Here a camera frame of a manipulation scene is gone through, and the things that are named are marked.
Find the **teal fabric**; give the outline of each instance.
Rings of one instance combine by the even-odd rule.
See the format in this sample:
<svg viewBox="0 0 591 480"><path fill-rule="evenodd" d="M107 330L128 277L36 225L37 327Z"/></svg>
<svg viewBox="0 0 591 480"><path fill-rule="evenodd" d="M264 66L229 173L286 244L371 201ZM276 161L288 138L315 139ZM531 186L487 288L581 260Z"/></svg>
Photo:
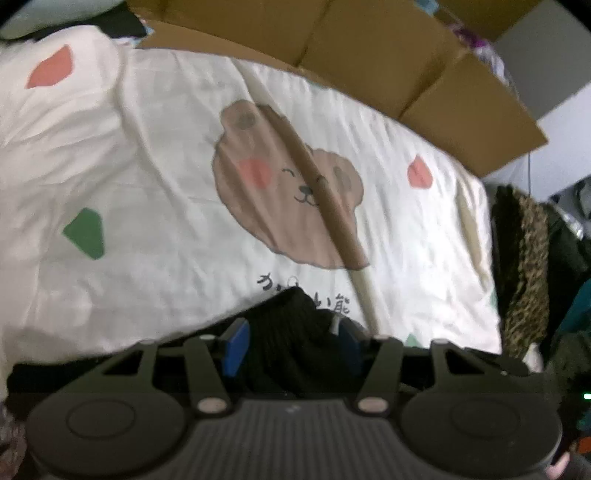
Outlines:
<svg viewBox="0 0 591 480"><path fill-rule="evenodd" d="M429 15L435 15L437 10L439 10L439 4L436 0L415 0L415 3Z"/></svg>
<svg viewBox="0 0 591 480"><path fill-rule="evenodd" d="M563 321L558 327L559 333L573 333L591 326L591 280L583 283L573 300Z"/></svg>

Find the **leopard print fabric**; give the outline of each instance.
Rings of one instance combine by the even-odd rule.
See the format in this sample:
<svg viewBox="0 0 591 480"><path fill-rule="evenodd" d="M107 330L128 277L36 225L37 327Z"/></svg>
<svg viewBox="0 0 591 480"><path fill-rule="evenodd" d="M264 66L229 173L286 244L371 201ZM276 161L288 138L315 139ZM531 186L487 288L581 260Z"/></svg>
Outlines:
<svg viewBox="0 0 591 480"><path fill-rule="evenodd" d="M548 226L541 205L500 187L492 211L499 251L499 314L503 353L523 358L548 325Z"/></svg>

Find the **blue trigger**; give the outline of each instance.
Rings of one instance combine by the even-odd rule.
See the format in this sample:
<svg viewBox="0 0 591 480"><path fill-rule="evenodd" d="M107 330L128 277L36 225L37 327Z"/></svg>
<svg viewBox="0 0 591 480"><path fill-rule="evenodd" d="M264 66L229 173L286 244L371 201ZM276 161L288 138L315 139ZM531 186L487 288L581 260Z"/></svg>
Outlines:
<svg viewBox="0 0 591 480"><path fill-rule="evenodd" d="M222 375L235 377L251 342L251 327L245 320L236 332L225 340L225 354L222 358Z"/></svg>

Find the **white fabric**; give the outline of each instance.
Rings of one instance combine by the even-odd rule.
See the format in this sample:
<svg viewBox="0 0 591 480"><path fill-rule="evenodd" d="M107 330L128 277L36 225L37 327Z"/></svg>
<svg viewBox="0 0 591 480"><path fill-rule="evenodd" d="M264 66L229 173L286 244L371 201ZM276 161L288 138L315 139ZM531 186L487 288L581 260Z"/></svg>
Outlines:
<svg viewBox="0 0 591 480"><path fill-rule="evenodd" d="M73 73L25 89L65 44ZM15 362L195 330L277 284L299 284L321 308L341 295L351 318L402 340L500 351L484 188L371 108L260 64L119 47L93 27L6 48L0 83L1 385ZM368 267L295 263L229 213L212 159L220 113L239 99L270 105L311 148L350 160L364 185L355 216ZM432 172L430 189L409 184L417 155ZM102 217L97 260L62 233L84 207ZM265 291L267 274L274 284Z"/></svg>
<svg viewBox="0 0 591 480"><path fill-rule="evenodd" d="M530 372L539 374L544 371L544 358L540 353L537 343L532 343L523 357L523 363L527 365Z"/></svg>

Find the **bedsheet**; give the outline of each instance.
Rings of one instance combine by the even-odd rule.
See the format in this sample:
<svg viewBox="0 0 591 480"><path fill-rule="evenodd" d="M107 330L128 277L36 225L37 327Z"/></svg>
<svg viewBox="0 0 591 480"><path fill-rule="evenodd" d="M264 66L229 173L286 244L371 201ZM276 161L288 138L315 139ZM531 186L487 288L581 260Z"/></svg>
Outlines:
<svg viewBox="0 0 591 480"><path fill-rule="evenodd" d="M0 385L299 285L427 346L500 350L486 194L379 112L94 27L0 48Z"/></svg>

